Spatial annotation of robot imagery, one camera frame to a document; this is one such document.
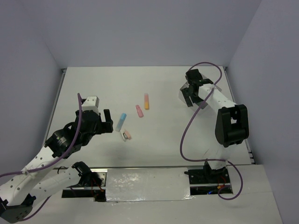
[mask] white wall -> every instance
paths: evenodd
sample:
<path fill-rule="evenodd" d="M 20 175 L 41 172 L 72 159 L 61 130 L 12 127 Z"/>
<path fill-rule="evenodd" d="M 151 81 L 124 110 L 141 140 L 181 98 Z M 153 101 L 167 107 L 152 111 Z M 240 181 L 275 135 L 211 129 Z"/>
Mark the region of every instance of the white wall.
<path fill-rule="evenodd" d="M 21 170 L 40 150 L 61 77 L 24 12 L 15 0 L 0 1 L 1 174 Z"/>
<path fill-rule="evenodd" d="M 261 0 L 21 0 L 60 67 L 228 65 Z"/>
<path fill-rule="evenodd" d="M 299 220 L 298 11 L 297 0 L 263 0 L 228 67 L 285 224 Z"/>

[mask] white tabletop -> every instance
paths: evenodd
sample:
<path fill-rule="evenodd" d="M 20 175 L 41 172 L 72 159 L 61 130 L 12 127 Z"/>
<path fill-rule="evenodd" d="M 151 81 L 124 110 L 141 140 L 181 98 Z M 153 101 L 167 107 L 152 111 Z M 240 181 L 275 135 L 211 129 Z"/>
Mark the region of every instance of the white tabletop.
<path fill-rule="evenodd" d="M 34 224 L 282 224 L 263 166 L 238 168 L 244 188 L 232 201 L 224 201 L 218 195 L 197 195 L 183 201 L 101 203 L 91 198 L 61 198 L 59 192 L 30 221 Z M 239 175 L 232 167 L 228 172 L 236 194 L 240 187 Z"/>
<path fill-rule="evenodd" d="M 115 131 L 96 135 L 64 165 L 71 166 L 77 161 L 102 168 L 202 165 L 183 160 L 179 153 L 183 131 L 194 113 L 178 99 L 188 68 L 69 67 L 48 137 L 75 120 L 79 92 L 83 98 L 99 97 L 99 110 L 110 109 L 114 129 L 121 114 L 126 113 L 123 128 L 130 132 L 132 140 L 124 142 Z M 219 71 L 214 67 L 198 69 L 213 81 L 219 77 Z M 225 75 L 218 86 L 232 100 Z M 149 110 L 144 109 L 144 93 L 149 94 Z M 143 118 L 138 117 L 135 105 L 140 105 Z M 203 159 L 209 149 L 218 145 L 214 135 L 215 122 L 216 113 L 210 107 L 197 115 L 185 137 L 186 157 Z M 237 146 L 230 160 L 235 164 L 251 164 L 245 142 Z"/>

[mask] white panel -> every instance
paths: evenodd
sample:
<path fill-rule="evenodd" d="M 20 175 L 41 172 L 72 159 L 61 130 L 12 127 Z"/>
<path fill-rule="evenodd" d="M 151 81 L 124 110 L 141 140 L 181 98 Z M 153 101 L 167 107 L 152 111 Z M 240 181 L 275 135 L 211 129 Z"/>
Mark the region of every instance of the white panel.
<path fill-rule="evenodd" d="M 272 192 L 263 165 L 237 166 L 243 177 L 242 194 L 257 192 Z M 240 177 L 232 166 L 228 166 L 228 173 L 233 193 L 238 193 L 241 182 Z"/>
<path fill-rule="evenodd" d="M 187 168 L 109 169 L 108 202 L 179 201 L 190 199 Z"/>
<path fill-rule="evenodd" d="M 122 113 L 127 117 L 122 128 L 132 135 L 124 142 L 118 132 L 94 136 L 89 144 L 67 161 L 71 166 L 84 161 L 90 167 L 152 167 L 202 165 L 187 162 L 179 153 L 185 127 L 194 111 L 178 98 L 189 67 L 71 67 L 67 69 L 57 102 L 50 134 L 75 120 L 77 93 L 98 96 L 99 112 L 110 109 L 114 128 Z M 199 67 L 211 80 L 219 78 L 214 67 Z M 225 76 L 218 83 L 222 93 L 232 100 Z M 144 109 L 144 93 L 149 94 L 149 110 Z M 139 104 L 144 117 L 139 118 Z M 204 159 L 219 146 L 215 137 L 217 114 L 210 107 L 200 112 L 185 137 L 186 157 Z M 231 156 L 236 164 L 251 164 L 245 142 Z"/>
<path fill-rule="evenodd" d="M 0 172 L 6 173 L 20 171 L 41 149 L 61 71 L 18 1 L 0 1 L 0 31 Z"/>
<path fill-rule="evenodd" d="M 198 96 L 201 99 L 205 99 L 213 88 L 213 84 L 206 84 L 204 86 L 199 87 Z M 218 113 L 218 110 L 223 107 L 230 108 L 236 105 L 233 101 L 230 101 L 226 96 L 224 96 L 217 88 L 215 88 L 213 94 L 209 97 L 209 99 L 206 102 L 215 111 L 215 113 Z"/>
<path fill-rule="evenodd" d="M 299 219 L 298 11 L 298 0 L 263 0 L 228 67 L 285 224 Z"/>
<path fill-rule="evenodd" d="M 89 198 L 62 199 L 54 195 L 31 219 L 32 223 L 122 224 L 282 224 L 271 192 L 240 195 L 223 201 L 202 195 L 173 202 L 99 203 Z"/>
<path fill-rule="evenodd" d="M 68 66 L 228 65 L 261 0 L 22 0 Z"/>
<path fill-rule="evenodd" d="M 36 197 L 32 206 L 35 207 L 41 201 L 59 192 L 61 189 L 78 184 L 80 179 L 81 176 L 78 175 L 78 171 L 72 167 L 67 170 L 61 170 L 60 174 L 56 174 L 55 176 L 50 177 L 48 175 L 44 181 L 39 182 L 30 191 L 30 195 Z"/>

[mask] small pink object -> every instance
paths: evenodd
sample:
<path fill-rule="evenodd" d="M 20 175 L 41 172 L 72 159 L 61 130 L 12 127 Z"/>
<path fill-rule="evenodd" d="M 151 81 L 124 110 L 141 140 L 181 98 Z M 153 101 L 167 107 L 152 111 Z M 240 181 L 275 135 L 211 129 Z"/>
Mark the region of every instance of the small pink object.
<path fill-rule="evenodd" d="M 125 135 L 127 136 L 127 138 L 129 139 L 129 140 L 131 140 L 132 139 L 132 136 L 130 135 L 130 133 L 125 129 Z"/>
<path fill-rule="evenodd" d="M 142 113 L 142 110 L 141 110 L 141 108 L 140 108 L 139 105 L 136 105 L 136 110 L 137 110 L 138 116 L 139 116 L 140 118 L 142 118 L 142 117 L 143 117 L 143 113 Z"/>

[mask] white robotic arm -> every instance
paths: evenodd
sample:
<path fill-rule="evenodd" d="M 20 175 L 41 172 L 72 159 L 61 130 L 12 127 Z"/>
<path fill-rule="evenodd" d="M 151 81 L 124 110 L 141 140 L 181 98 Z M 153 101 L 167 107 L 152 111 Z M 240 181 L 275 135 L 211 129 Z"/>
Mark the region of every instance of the white robotic arm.
<path fill-rule="evenodd" d="M 67 124 L 63 129 L 53 133 L 46 140 L 45 146 L 34 159 L 22 170 L 21 175 L 14 176 L 7 183 L 0 186 L 0 217 L 9 223 L 22 221 L 34 206 L 58 191 L 79 184 L 84 186 L 91 180 L 101 185 L 101 179 L 83 162 L 77 162 L 61 174 L 43 180 L 54 168 L 88 144 L 96 134 L 111 133 L 113 121 L 109 110 L 104 110 L 105 122 L 101 121 L 97 97 L 82 100 L 82 119 L 78 137 L 70 153 L 59 162 L 37 172 L 32 169 L 43 168 L 57 160 L 69 148 L 77 130 L 79 112 L 76 112 L 75 122 Z"/>
<path fill-rule="evenodd" d="M 215 141 L 219 144 L 210 150 L 207 159 L 227 160 L 236 148 L 237 144 L 248 138 L 248 116 L 247 108 L 244 105 L 237 105 L 224 96 L 213 82 L 199 73 L 198 69 L 186 73 L 187 82 L 180 89 L 179 98 L 186 102 L 188 107 L 198 107 L 210 94 L 206 104 L 217 114 L 215 125 Z M 225 167 L 223 161 L 209 161 L 211 170 L 219 170 Z"/>

